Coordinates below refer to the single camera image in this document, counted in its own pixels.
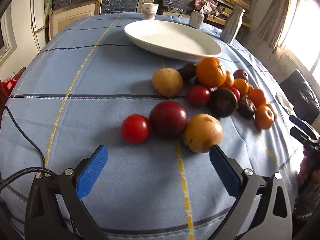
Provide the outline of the person's right hand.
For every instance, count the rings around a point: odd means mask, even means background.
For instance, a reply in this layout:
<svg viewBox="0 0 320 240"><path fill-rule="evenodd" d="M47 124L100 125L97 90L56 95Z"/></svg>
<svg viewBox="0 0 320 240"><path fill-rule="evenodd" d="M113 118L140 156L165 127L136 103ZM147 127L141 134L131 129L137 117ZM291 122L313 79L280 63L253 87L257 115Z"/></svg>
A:
<svg viewBox="0 0 320 240"><path fill-rule="evenodd" d="M307 186L310 182L313 182L316 186L319 186L319 169L313 168L313 163L308 157L309 152L303 151L304 158L300 163L300 172L298 173L298 185L299 187Z"/></svg>

